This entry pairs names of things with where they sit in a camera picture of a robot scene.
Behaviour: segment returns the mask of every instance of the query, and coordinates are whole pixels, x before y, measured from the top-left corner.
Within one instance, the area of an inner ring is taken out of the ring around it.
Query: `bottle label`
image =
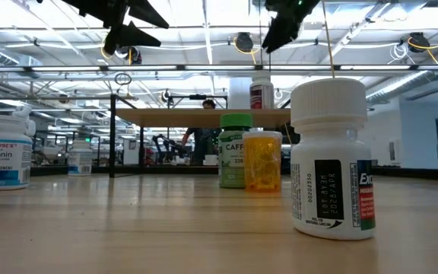
[[[0,187],[30,182],[32,142],[0,139]]]
[[[71,152],[68,155],[69,174],[90,174],[92,171],[92,152]]]
[[[339,160],[315,160],[313,163],[304,168],[292,163],[290,167],[293,217],[325,229],[339,229],[345,225],[361,230],[374,228],[371,161],[351,163],[349,170],[346,166],[343,170]]]
[[[249,89],[249,100],[252,110],[255,109],[274,109],[273,87],[271,85],[254,85]]]
[[[376,226],[371,168],[371,161],[358,161],[350,165],[353,226],[361,230]]]
[[[244,187],[243,133],[222,133],[219,138],[219,182],[225,187]]]

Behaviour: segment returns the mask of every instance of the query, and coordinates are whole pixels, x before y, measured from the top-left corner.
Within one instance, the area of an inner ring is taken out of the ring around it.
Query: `man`
[[[204,107],[205,110],[214,110],[216,104],[213,100],[205,100],[202,102],[202,107]],[[193,165],[202,165],[205,155],[215,154],[214,145],[216,145],[219,133],[221,133],[220,129],[187,129],[186,134],[182,138],[182,147],[186,146],[190,135],[193,134],[195,139],[195,150],[192,157]]]

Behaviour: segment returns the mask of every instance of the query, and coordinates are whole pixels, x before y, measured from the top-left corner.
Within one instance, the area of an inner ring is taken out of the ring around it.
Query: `pill bottle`
[[[92,150],[85,140],[75,140],[68,153],[68,175],[88,176],[92,172]]]
[[[252,77],[252,84],[249,86],[249,100],[252,110],[272,110],[275,108],[275,93],[270,79],[270,72],[267,71],[257,71]]]
[[[252,115],[229,113],[221,116],[219,134],[219,186],[244,188],[243,133],[252,127]]]
[[[367,121],[366,88],[351,79],[311,81],[291,94],[294,227],[336,240],[372,237],[375,228],[370,149],[357,140]]]
[[[33,141],[25,136],[26,120],[0,115],[0,190],[25,188],[30,182]]]
[[[275,193],[281,191],[281,140],[279,132],[246,132],[244,173],[246,191]]]

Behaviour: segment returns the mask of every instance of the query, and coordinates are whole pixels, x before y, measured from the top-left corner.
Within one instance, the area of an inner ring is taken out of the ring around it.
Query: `small white bottle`
[[[275,93],[270,72],[257,71],[249,86],[249,100],[252,110],[272,110],[275,108]]]
[[[0,190],[17,190],[30,182],[33,141],[26,120],[0,115]]]
[[[68,175],[89,176],[92,172],[92,150],[85,140],[75,140],[68,153]]]
[[[366,88],[351,79],[303,84],[291,94],[294,227],[336,240],[372,237],[375,228],[371,152],[357,141],[367,121]]]

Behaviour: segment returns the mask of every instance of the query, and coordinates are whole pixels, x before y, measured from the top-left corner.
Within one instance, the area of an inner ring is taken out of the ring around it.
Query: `wooden table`
[[[178,110],[119,109],[120,118],[143,127],[218,128],[219,117],[226,113],[250,113],[254,127],[275,128],[290,121],[290,110]]]
[[[278,194],[216,176],[32,178],[0,192],[0,273],[438,273],[438,182],[377,177],[376,237],[295,231]]]

